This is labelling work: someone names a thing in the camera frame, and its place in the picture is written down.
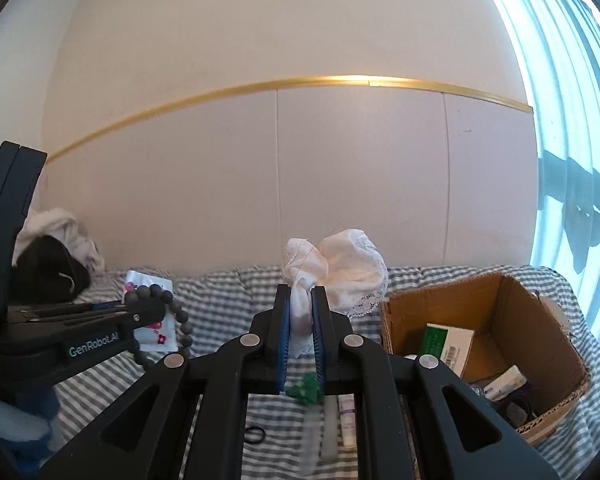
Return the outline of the grey checkered cloth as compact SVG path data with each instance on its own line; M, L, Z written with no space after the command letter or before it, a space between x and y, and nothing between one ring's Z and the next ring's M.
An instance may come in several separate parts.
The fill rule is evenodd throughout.
M586 326L577 297L561 275L534 266L499 266L498 272L511 275L530 292L553 299L562 307L574 346L591 374L588 392L538 447L562 478L578 478L600 452L600 344ZM193 356L215 352L225 341L245 333L253 315L272 308L281 280L277 266L171 278L174 296L193 324ZM133 357L123 352L57 386L61 440L72 439L142 374L143 369ZM286 396L250 396L247 422L264 429L265 440L246 446L242 478L299 478L302 407Z

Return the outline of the white green medicine box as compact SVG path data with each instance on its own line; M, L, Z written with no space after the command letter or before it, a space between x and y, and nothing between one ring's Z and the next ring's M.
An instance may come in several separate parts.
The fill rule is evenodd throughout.
M462 377L467 366L475 332L467 328L427 323L420 354L431 354L457 376Z

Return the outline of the green snack packet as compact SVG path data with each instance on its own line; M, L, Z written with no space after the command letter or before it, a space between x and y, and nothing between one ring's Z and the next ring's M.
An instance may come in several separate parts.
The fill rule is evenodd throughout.
M324 402L324 392L316 373L306 373L300 382L291 386L286 395L304 406L321 405Z

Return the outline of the white lace cloth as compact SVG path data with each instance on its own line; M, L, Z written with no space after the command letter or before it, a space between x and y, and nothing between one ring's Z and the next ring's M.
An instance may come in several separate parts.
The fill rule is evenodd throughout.
M389 272L384 258L362 230L347 229L314 245L288 240L282 277L290 287L290 355L314 352L311 290L326 290L329 309L349 318L372 312L384 299Z

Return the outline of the white clothes pile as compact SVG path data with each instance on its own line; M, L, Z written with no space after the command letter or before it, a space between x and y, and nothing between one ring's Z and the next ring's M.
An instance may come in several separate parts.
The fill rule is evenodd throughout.
M45 235L61 242L69 254L91 273L105 270L105 259L94 240L88 236L86 227L71 212L59 207L43 211L29 209L16 238L12 264L17 262L18 257L34 240Z

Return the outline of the blue floral tissue pack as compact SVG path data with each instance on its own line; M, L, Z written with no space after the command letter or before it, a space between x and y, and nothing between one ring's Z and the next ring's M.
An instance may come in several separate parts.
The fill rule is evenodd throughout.
M526 383L526 376L521 373L517 365L512 365L506 372L485 385L483 393L489 401L498 402L523 387Z

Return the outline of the blue striped curtain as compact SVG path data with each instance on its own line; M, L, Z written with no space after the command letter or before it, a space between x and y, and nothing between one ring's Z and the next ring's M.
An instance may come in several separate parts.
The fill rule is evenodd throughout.
M493 1L534 116L531 262L568 280L600 342L600 10L593 0Z

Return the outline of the cardboard box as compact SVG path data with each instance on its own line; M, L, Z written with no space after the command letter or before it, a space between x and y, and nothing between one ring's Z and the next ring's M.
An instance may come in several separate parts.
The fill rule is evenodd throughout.
M590 386L571 325L557 301L516 278L489 273L390 295L380 308L382 344L393 354L417 354L426 326L471 330L462 378L484 385L515 365L528 379L533 418L518 429L537 446L557 430Z

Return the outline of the black clothes pile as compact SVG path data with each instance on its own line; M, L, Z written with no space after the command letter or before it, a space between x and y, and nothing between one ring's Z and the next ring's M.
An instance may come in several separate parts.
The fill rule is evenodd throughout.
M91 285L91 275L55 237L37 237L10 269L10 304L64 304Z

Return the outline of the white red flower packet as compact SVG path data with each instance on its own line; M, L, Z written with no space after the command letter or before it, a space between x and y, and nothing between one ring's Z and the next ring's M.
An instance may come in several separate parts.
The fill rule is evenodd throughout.
M140 286L149 288L159 286L163 292L173 292L170 278L129 270L123 280L123 296L137 292ZM140 344L140 350L146 352L175 352L176 342L175 316L170 308L160 304L157 298L140 298L140 322L136 323L134 337Z

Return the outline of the white purple cream tube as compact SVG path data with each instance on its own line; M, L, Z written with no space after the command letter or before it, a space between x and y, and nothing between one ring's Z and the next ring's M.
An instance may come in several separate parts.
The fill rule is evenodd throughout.
M340 396L338 396L338 408L343 448L345 450L353 451L356 449L354 395L352 393L340 394Z

